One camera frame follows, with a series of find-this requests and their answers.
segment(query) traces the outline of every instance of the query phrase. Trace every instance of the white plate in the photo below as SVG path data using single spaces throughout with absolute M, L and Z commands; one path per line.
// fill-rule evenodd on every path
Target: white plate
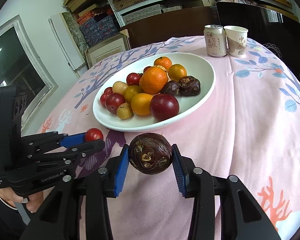
M 116 81 L 126 82 L 126 78 L 130 73 L 143 73 L 143 69 L 152 66 L 154 61 L 166 56 L 171 59 L 173 64 L 183 65 L 189 76 L 194 76 L 201 83 L 201 93 L 194 97 L 176 96 L 180 111 L 175 117 L 162 122 L 156 121 L 152 116 L 139 116 L 134 114 L 127 120 L 121 120 L 115 114 L 111 114 L 106 108 L 100 104 L 100 97 L 107 87 L 112 87 Z M 212 65 L 202 57 L 190 53 L 164 53 L 138 60 L 109 78 L 98 91 L 93 101 L 93 114 L 99 123 L 105 127 L 124 132 L 146 132 L 156 130 L 168 126 L 176 121 L 181 120 L 185 116 L 191 114 L 198 109 L 211 95 L 216 84 L 216 74 Z

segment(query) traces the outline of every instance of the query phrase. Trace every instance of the metal bolt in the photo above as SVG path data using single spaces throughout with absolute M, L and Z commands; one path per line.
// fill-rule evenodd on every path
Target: metal bolt
M 71 181 L 71 176 L 70 175 L 66 175 L 66 176 L 63 176 L 63 178 L 62 178 L 62 180 L 64 181 L 64 182 L 68 182 L 68 181 Z
M 98 169 L 98 172 L 99 172 L 100 174 L 105 174 L 105 173 L 107 173 L 107 171 L 108 171 L 108 169 L 107 169 L 106 167 L 100 167 L 100 168 Z
M 194 172 L 195 174 L 201 174 L 201 173 L 203 172 L 203 170 L 202 170 L 201 168 L 194 168 L 194 169 L 193 169 L 193 172 Z
M 229 180 L 230 180 L 231 182 L 237 182 L 237 181 L 238 181 L 238 177 L 237 177 L 237 176 L 234 176 L 234 175 L 231 175 L 231 176 L 229 177 Z

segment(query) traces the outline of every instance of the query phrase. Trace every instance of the dark brown water chestnut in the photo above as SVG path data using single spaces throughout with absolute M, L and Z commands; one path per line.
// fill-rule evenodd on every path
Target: dark brown water chestnut
M 172 147 L 160 134 L 143 133 L 136 136 L 128 149 L 129 161 L 144 174 L 158 174 L 172 163 Z
M 171 80 L 164 85 L 160 94 L 168 94 L 168 95 L 171 95 L 174 97 L 178 93 L 179 88 L 180 88 L 180 85 L 177 82 L 175 82 L 174 80 Z
M 179 85 L 179 94 L 183 97 L 196 96 L 200 94 L 200 81 L 193 76 L 180 78 Z

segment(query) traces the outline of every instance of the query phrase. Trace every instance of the table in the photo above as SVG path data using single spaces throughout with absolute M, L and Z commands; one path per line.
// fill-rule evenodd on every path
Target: table
M 171 38 L 110 56 L 87 71 L 51 112 L 39 132 L 75 134 L 99 128 L 106 148 L 77 167 L 87 176 L 137 133 L 101 126 L 93 99 L 114 73 L 143 57 L 189 52 L 207 59 L 216 72 L 210 98 L 183 120 L 154 132 L 177 143 L 183 156 L 214 176 L 237 175 L 266 211 L 283 240 L 300 226 L 300 83 L 264 46 L 248 39 L 247 55 L 209 57 L 203 36 Z M 157 175 L 128 168 L 123 191 L 109 199 L 114 239 L 187 239 L 192 199 L 178 191 L 172 166 Z M 220 202 L 216 200 L 216 239 L 220 239 Z M 81 210 L 85 239 L 85 210 Z

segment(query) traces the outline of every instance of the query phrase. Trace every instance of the can lid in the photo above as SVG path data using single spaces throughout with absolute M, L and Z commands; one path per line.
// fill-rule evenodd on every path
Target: can lid
M 223 28 L 223 27 L 221 25 L 212 24 L 212 25 L 206 25 L 205 28 L 220 29 L 220 28 Z

